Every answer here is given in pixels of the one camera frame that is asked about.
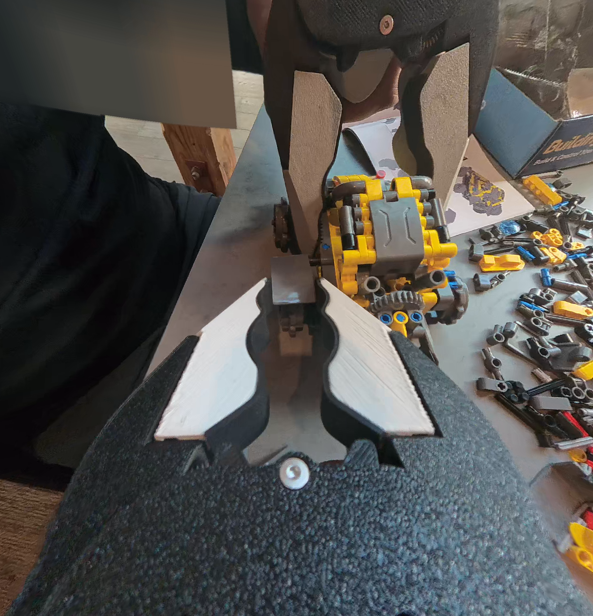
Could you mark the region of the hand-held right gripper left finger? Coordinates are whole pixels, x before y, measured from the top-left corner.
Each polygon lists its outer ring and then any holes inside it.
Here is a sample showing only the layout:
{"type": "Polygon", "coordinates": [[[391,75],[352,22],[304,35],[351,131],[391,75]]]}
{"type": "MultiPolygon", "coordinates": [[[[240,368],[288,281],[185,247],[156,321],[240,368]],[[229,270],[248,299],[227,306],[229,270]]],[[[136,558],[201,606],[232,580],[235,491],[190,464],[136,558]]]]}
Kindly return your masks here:
{"type": "Polygon", "coordinates": [[[247,449],[269,422],[262,355],[270,342],[271,282],[263,278],[196,335],[196,344],[154,433],[199,441],[212,453],[247,449]]]}

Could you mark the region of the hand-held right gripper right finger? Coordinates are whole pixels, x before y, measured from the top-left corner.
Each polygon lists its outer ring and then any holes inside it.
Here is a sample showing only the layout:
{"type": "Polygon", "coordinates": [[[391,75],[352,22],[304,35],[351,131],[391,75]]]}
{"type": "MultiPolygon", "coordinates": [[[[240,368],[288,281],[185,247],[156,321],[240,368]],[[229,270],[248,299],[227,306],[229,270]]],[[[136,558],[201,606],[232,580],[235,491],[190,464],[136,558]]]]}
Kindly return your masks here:
{"type": "Polygon", "coordinates": [[[402,437],[429,437],[436,423],[396,342],[414,346],[325,278],[317,280],[317,307],[328,357],[323,364],[321,419],[347,450],[373,446],[378,462],[402,466],[394,445],[402,437]]]}

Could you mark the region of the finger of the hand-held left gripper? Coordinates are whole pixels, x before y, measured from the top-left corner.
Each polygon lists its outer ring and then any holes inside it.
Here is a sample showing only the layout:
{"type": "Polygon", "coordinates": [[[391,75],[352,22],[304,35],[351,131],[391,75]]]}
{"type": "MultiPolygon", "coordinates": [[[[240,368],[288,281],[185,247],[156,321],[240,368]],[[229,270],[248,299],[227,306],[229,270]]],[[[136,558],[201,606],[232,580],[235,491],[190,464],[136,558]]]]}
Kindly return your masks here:
{"type": "Polygon", "coordinates": [[[399,76],[400,125],[393,154],[407,175],[432,180],[446,203],[468,145],[470,44],[408,65],[399,76]]]}
{"type": "Polygon", "coordinates": [[[312,255],[328,170],[336,157],[341,101],[320,73],[295,71],[288,169],[283,172],[298,248],[312,255]]]}

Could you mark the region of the yellow toy brick vehicle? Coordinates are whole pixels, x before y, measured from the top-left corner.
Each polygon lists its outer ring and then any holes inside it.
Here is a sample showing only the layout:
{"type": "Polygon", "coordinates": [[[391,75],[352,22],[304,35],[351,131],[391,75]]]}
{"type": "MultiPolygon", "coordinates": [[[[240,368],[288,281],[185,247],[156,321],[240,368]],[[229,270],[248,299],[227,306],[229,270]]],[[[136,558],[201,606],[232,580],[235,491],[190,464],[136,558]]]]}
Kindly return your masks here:
{"type": "MultiPolygon", "coordinates": [[[[469,302],[466,285],[448,270],[457,246],[429,177],[385,181],[381,175],[328,180],[310,265],[315,278],[325,278],[389,329],[417,341],[439,365],[429,323],[455,324],[469,302]]],[[[302,254],[286,198],[274,205],[272,227],[280,251],[302,254]]],[[[276,307],[281,330],[291,337],[316,326],[314,304],[276,307]]]]}

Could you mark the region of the grey curved brick panel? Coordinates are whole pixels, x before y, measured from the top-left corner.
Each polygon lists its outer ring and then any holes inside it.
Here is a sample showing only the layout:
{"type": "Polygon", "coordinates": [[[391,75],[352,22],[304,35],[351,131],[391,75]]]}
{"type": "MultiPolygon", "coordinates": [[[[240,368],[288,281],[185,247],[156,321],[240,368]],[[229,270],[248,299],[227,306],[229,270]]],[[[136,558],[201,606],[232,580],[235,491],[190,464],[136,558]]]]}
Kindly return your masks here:
{"type": "Polygon", "coordinates": [[[315,270],[306,254],[271,258],[270,274],[275,306],[316,302],[315,270]]]}

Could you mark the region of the wooden desk leg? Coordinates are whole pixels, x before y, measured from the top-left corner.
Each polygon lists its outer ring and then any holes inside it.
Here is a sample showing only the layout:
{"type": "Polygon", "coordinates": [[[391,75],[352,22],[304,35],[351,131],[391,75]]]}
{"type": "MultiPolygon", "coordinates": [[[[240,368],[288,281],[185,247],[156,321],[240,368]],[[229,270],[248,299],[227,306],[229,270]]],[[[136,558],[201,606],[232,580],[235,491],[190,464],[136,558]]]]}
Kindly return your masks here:
{"type": "Polygon", "coordinates": [[[169,123],[161,129],[184,183],[223,196],[237,164],[231,130],[169,123]]]}

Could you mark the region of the person's left hand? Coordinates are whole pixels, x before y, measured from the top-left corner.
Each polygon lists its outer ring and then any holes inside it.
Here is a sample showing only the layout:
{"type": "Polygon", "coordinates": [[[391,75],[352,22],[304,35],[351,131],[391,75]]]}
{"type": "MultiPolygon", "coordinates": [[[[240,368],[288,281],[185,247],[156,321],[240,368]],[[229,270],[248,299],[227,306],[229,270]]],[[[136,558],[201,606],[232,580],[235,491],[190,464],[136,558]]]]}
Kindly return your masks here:
{"type": "Polygon", "coordinates": [[[369,117],[395,108],[399,104],[399,77],[401,65],[393,58],[374,91],[363,101],[343,105],[342,122],[358,123],[369,117]]]}

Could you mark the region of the blue cardboard kit box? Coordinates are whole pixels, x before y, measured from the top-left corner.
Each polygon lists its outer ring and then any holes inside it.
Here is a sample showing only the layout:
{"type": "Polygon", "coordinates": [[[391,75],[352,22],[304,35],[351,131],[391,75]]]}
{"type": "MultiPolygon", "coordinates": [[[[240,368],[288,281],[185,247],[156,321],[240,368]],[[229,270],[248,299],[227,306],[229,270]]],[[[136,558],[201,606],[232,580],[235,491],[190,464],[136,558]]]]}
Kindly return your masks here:
{"type": "Polygon", "coordinates": [[[513,178],[593,163],[593,1],[501,1],[475,137],[513,178]]]}

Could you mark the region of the building instruction booklet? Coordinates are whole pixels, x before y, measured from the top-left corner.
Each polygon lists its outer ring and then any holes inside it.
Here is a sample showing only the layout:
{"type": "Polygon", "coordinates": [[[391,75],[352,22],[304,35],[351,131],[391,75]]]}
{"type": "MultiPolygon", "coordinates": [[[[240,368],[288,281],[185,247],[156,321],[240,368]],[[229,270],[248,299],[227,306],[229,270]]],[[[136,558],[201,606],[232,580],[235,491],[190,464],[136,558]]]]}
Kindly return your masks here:
{"type": "MultiPolygon", "coordinates": [[[[393,136],[400,117],[348,123],[344,133],[355,137],[375,171],[390,180],[407,175],[394,159],[393,136]]],[[[470,136],[458,173],[446,200],[446,221],[451,236],[474,232],[533,212],[527,199],[503,177],[474,136],[470,136]]]]}

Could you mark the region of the person's dark clothed body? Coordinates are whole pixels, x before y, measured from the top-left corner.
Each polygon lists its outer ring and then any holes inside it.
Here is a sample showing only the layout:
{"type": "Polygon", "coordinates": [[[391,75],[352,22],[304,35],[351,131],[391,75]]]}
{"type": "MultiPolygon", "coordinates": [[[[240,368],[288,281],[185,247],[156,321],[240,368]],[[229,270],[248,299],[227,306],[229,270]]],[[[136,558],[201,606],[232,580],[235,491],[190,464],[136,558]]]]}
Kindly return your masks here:
{"type": "Polygon", "coordinates": [[[221,202],[147,174],[103,115],[0,100],[0,477],[162,329],[221,202]]]}

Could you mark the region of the pile of loose brick parts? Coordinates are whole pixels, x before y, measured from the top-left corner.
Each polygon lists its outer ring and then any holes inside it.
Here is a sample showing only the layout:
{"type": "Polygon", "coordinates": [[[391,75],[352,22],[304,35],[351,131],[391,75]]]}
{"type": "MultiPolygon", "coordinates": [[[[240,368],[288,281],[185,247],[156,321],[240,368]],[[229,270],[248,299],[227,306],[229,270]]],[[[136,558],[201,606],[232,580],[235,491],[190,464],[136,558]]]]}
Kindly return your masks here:
{"type": "Polygon", "coordinates": [[[521,178],[520,233],[470,243],[461,383],[529,484],[549,541],[593,596],[593,205],[562,172],[521,178]]]}

